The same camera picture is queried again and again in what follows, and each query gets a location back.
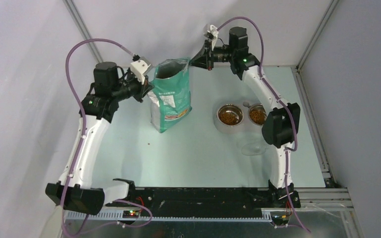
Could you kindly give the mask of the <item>clear plastic scoop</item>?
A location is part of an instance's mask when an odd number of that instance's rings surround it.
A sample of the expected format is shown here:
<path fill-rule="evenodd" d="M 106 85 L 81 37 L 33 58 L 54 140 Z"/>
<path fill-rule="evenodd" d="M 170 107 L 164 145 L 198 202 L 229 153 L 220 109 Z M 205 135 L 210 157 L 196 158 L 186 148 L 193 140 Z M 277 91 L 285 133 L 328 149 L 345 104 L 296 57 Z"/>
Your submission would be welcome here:
<path fill-rule="evenodd" d="M 241 153 L 245 156 L 262 155 L 267 150 L 267 144 L 263 140 L 249 141 L 241 147 Z"/>

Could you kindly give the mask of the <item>green pet food bag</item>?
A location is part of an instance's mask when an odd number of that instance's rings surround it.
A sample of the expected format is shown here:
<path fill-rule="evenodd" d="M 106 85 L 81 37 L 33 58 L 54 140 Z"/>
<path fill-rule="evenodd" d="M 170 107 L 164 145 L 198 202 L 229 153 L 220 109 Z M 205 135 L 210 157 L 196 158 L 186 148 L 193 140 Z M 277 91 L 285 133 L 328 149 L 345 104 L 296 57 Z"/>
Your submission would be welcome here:
<path fill-rule="evenodd" d="M 151 124 L 164 133 L 191 111 L 190 58 L 167 59 L 155 68 L 151 84 L 154 88 L 147 94 L 151 100 Z"/>

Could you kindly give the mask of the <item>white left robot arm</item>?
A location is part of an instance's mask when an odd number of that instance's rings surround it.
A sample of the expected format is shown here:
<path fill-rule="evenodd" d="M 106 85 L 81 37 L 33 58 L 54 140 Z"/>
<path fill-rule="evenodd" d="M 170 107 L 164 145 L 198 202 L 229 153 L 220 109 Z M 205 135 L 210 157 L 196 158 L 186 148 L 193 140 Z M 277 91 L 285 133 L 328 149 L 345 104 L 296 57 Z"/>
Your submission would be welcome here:
<path fill-rule="evenodd" d="M 134 98 L 142 102 L 153 85 L 148 80 L 152 65 L 144 59 L 131 63 L 127 70 L 114 62 L 95 66 L 94 81 L 82 100 L 79 128 L 74 148 L 57 183 L 48 183 L 45 194 L 63 209 L 97 215 L 109 203 L 118 200 L 132 206 L 137 200 L 134 182 L 115 178 L 103 188 L 92 187 L 92 175 L 103 137 L 119 102 Z"/>

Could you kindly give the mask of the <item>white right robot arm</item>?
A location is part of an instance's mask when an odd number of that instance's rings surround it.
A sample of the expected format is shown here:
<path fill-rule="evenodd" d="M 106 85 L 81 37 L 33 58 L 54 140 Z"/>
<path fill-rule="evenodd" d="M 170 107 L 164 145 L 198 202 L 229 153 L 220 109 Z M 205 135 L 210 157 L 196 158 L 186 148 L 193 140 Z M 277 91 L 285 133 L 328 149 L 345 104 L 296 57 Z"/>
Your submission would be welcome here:
<path fill-rule="evenodd" d="M 228 62 L 233 74 L 243 81 L 268 113 L 261 126 L 266 144 L 273 147 L 272 173 L 268 181 L 268 200 L 274 207 L 295 208 L 296 191 L 291 176 L 291 154 L 298 149 L 301 108 L 291 103 L 273 87 L 263 69 L 263 60 L 249 50 L 246 28 L 232 27 L 228 44 L 216 46 L 219 28 L 208 24 L 203 47 L 191 59 L 191 65 L 212 70 L 216 62 Z"/>

